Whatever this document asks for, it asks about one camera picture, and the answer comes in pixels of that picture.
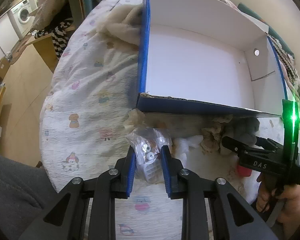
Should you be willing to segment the white fluffy sock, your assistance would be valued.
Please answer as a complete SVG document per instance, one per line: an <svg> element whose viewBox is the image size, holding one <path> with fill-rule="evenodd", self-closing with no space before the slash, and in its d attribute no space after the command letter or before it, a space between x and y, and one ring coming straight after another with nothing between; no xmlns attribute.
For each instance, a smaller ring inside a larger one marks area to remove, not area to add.
<svg viewBox="0 0 300 240"><path fill-rule="evenodd" d="M173 140L175 156L178 158L187 156L191 148L198 148L200 146L202 140L202 135L194 135L187 138L175 138Z"/></svg>

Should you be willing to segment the white washing machine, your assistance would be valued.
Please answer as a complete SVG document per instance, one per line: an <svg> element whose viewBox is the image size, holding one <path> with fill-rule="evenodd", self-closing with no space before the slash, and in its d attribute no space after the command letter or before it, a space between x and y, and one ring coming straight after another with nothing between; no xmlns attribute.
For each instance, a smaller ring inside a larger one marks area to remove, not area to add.
<svg viewBox="0 0 300 240"><path fill-rule="evenodd" d="M10 10L11 17L16 24L27 24L30 20L30 12L30 0L22 0Z"/></svg>

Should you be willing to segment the clear plastic bag with trinkets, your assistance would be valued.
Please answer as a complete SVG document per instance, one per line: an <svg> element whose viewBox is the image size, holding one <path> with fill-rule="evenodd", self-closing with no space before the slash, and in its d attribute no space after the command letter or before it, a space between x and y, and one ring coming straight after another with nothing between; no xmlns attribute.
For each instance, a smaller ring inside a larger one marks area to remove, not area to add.
<svg viewBox="0 0 300 240"><path fill-rule="evenodd" d="M126 139L135 152L136 176L149 184L162 182L161 148L172 146L168 130L136 128L126 136Z"/></svg>

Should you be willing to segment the cream fluffy cloth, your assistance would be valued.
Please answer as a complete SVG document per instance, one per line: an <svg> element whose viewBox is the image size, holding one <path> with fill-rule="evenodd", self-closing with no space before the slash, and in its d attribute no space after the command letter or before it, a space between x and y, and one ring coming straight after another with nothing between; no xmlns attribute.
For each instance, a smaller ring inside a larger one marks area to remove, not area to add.
<svg viewBox="0 0 300 240"><path fill-rule="evenodd" d="M115 7L97 24L95 32L106 39L108 49L138 51L142 10L141 4Z"/></svg>

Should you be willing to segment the white and blue cardboard box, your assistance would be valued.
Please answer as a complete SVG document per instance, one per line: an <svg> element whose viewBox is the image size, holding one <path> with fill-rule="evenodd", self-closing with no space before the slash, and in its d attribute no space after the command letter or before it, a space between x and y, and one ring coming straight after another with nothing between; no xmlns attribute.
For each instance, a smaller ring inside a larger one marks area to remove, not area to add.
<svg viewBox="0 0 300 240"><path fill-rule="evenodd" d="M286 84L261 22L218 0L143 0L143 112L282 114Z"/></svg>

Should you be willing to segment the beige lace scrunchie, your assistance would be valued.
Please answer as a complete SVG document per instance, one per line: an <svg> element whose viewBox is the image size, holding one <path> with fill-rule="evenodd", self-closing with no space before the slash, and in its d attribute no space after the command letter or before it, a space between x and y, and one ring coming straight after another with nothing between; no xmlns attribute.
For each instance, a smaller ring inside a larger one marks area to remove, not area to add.
<svg viewBox="0 0 300 240"><path fill-rule="evenodd" d="M207 117L201 129L203 140L200 143L203 151L213 153L220 151L222 134L226 126L232 121L233 115L211 115Z"/></svg>

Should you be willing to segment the white patterned bed quilt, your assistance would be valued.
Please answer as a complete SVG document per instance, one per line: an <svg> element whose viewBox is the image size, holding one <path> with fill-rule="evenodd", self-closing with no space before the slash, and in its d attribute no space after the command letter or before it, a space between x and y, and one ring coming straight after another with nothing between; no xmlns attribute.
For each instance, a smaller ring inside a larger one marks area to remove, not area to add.
<svg viewBox="0 0 300 240"><path fill-rule="evenodd" d="M40 113L43 165L56 191L74 177L96 178L125 157L125 136L144 123L164 123L172 138L199 135L211 116L130 112L137 96L138 48L98 34L113 8L142 0L103 0L74 32L51 81ZM225 177L248 201L255 200L258 172L241 179L236 157L206 152L189 153L186 167L207 179ZM116 239L181 239L182 200L170 200L164 182L134 179L128 199L115 204Z"/></svg>

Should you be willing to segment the striped knitted blanket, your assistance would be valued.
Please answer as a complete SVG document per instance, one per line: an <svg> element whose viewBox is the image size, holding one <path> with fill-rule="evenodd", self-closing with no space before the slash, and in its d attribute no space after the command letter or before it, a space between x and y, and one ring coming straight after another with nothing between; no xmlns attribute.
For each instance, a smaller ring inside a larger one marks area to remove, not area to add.
<svg viewBox="0 0 300 240"><path fill-rule="evenodd" d="M38 39L51 34L52 44L56 57L57 59L60 59L69 42L69 37L66 33L66 29L68 29L73 24L73 22L73 18L67 18L61 22L51 23L44 29L37 30L35 32L34 38Z"/></svg>

